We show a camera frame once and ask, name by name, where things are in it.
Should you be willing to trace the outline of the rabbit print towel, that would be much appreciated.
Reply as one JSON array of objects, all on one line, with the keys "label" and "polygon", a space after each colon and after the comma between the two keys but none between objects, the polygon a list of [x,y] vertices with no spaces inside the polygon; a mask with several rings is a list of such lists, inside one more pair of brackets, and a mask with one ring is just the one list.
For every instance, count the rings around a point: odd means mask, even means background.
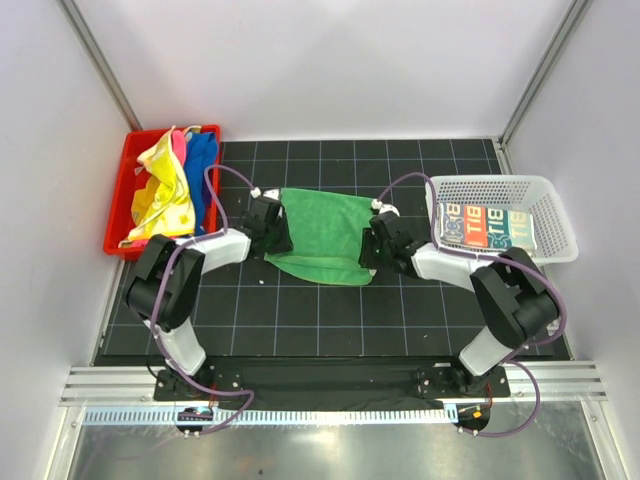
[{"label": "rabbit print towel", "polygon": [[446,246],[503,252],[512,247],[537,249],[534,221],[524,211],[471,204],[439,203],[438,238]]}]

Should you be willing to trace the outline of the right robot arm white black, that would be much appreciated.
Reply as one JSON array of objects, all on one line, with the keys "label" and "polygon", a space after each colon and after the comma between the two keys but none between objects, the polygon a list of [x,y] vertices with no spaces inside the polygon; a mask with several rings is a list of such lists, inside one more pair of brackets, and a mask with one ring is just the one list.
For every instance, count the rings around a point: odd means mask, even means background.
[{"label": "right robot arm white black", "polygon": [[444,373],[447,388],[462,396],[479,394],[495,367],[517,355],[553,321],[566,320],[559,293],[523,249],[481,255],[418,241],[393,211],[373,216],[363,229],[359,264],[475,294],[484,327]]}]

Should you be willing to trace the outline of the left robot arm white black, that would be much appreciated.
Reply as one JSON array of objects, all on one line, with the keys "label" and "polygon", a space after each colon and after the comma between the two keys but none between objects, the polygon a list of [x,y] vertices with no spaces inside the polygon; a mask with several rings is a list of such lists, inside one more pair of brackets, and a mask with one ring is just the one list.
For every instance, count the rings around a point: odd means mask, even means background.
[{"label": "left robot arm white black", "polygon": [[212,392],[212,370],[191,313],[204,275],[251,256],[293,249],[282,191],[258,193],[236,227],[197,238],[155,235],[139,257],[125,302],[149,328],[177,389],[190,400]]}]

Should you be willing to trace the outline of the green towel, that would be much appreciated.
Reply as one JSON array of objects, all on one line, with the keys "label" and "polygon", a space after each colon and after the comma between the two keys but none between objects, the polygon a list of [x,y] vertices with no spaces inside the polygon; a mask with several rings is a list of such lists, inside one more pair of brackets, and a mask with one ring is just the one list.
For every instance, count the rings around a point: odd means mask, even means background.
[{"label": "green towel", "polygon": [[372,217],[367,197],[281,190],[293,249],[264,259],[298,279],[330,286],[365,286],[373,275],[359,264],[363,230]]}]

